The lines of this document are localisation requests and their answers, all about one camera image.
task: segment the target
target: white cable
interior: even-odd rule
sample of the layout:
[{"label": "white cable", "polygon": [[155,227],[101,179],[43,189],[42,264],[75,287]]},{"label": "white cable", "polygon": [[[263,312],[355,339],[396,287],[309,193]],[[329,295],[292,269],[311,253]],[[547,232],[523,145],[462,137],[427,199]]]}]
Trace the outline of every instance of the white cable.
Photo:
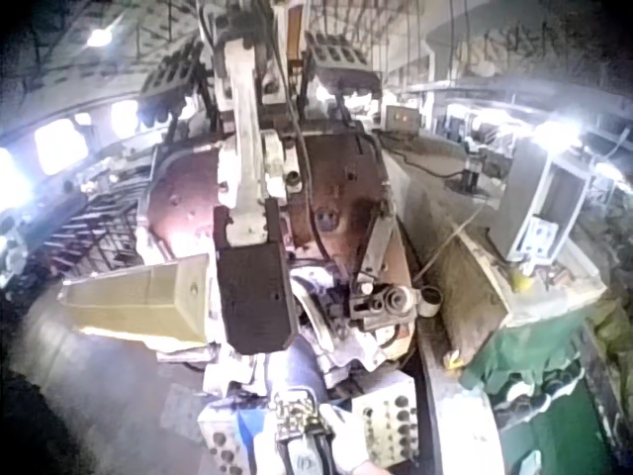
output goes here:
[{"label": "white cable", "polygon": [[626,139],[629,137],[629,134],[631,133],[631,130],[627,127],[626,129],[624,129],[622,131],[622,134],[620,134],[620,138],[618,139],[617,143],[615,144],[615,147],[613,148],[612,151],[610,151],[607,155],[605,155],[602,160],[609,160],[611,158],[611,156],[617,152],[617,150],[620,148],[620,146],[624,143],[624,141],[626,141]]},{"label": "white cable", "polygon": [[477,210],[475,210],[475,213],[473,213],[468,220],[466,220],[464,223],[462,223],[460,226],[458,226],[455,229],[455,231],[453,231],[453,233],[451,233],[451,235],[449,237],[447,237],[446,240],[439,247],[437,247],[437,250],[433,253],[433,256],[429,259],[429,261],[426,263],[426,265],[424,267],[422,267],[422,270],[420,270],[417,274],[415,274],[415,277],[413,277],[413,282],[417,282],[417,281],[419,281],[419,279],[422,278],[422,276],[428,271],[428,269],[430,269],[431,266],[435,263],[435,261],[439,257],[439,254],[442,253],[442,251],[449,244],[449,242],[456,235],[458,235],[460,232],[462,232],[464,230],[464,228],[466,228],[475,218],[477,218],[477,216],[484,210],[484,208],[486,207],[487,204],[488,204],[488,201],[484,202],[482,204],[482,206],[480,206]]}]

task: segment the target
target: window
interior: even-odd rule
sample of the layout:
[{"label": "window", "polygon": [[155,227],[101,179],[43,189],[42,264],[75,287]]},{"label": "window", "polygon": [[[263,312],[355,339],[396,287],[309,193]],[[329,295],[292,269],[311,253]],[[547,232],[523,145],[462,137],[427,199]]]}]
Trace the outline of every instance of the window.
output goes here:
[{"label": "window", "polygon": [[26,204],[31,185],[16,168],[11,153],[0,148],[0,212]]},{"label": "window", "polygon": [[119,139],[129,139],[136,133],[138,117],[136,116],[138,103],[136,101],[121,101],[112,105],[110,111],[112,129]]},{"label": "window", "polygon": [[36,130],[40,165],[54,175],[88,156],[86,139],[75,131],[69,119],[59,119]]}]

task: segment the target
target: beige plastic cover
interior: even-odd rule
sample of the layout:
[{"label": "beige plastic cover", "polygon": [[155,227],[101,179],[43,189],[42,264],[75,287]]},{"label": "beige plastic cover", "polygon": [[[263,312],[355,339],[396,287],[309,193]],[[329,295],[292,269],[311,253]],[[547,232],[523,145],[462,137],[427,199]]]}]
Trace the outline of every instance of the beige plastic cover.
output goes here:
[{"label": "beige plastic cover", "polygon": [[209,256],[186,257],[65,283],[60,303],[84,332],[171,340],[173,349],[206,344]]}]

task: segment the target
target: gloved hand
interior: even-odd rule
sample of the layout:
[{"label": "gloved hand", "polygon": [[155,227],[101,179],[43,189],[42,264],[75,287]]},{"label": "gloved hand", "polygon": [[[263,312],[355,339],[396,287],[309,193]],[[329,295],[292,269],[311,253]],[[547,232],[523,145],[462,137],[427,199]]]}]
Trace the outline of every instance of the gloved hand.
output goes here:
[{"label": "gloved hand", "polygon": [[334,431],[332,457],[336,470],[342,474],[351,474],[369,460],[363,422],[330,404],[321,404],[318,411]]},{"label": "gloved hand", "polygon": [[264,419],[264,429],[253,440],[257,475],[286,475],[286,467],[277,452],[276,429],[276,417],[268,413]]}]

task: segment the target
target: concrete floor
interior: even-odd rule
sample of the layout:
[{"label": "concrete floor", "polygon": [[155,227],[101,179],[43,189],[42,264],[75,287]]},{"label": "concrete floor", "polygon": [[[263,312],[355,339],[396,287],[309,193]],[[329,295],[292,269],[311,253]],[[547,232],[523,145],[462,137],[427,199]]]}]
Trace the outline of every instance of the concrete floor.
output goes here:
[{"label": "concrete floor", "polygon": [[23,318],[11,369],[40,386],[97,474],[219,473],[196,422],[202,375],[141,343],[74,332],[51,286]]}]

